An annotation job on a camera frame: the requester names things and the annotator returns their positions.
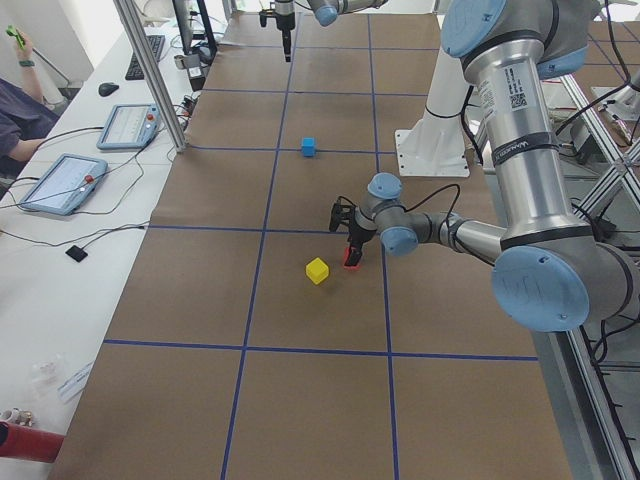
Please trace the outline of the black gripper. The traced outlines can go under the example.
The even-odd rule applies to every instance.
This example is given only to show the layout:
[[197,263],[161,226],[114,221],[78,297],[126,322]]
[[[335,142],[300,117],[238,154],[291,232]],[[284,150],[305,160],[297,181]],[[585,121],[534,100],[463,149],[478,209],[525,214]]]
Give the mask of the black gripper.
[[349,246],[346,247],[343,259],[344,266],[358,267],[362,258],[363,246],[371,241],[377,232],[377,226],[366,217],[354,216],[349,221]]
[[285,62],[291,62],[291,31],[295,29],[295,15],[277,15],[276,26],[281,31]]

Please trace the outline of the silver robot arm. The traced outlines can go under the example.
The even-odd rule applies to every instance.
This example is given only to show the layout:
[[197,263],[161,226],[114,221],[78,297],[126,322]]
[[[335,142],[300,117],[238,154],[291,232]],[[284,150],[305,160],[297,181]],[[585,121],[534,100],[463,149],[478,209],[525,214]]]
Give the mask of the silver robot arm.
[[[386,4],[386,1],[319,0],[308,1],[307,4],[317,22],[326,27],[335,22],[340,15],[351,14],[369,8],[380,8]],[[269,7],[259,13],[262,28],[266,27],[269,19],[274,19],[276,22],[276,28],[281,33],[284,59],[287,63],[290,63],[292,60],[292,32],[296,28],[295,1],[271,1]]]
[[438,243],[490,262],[499,306],[540,332],[569,331],[628,314],[639,305],[639,270],[598,242],[566,194],[559,146],[540,83],[577,71],[598,1],[455,1],[441,45],[480,95],[491,158],[506,209],[496,227],[451,213],[413,213],[400,180],[375,175],[351,208],[347,266],[379,238],[392,255]]

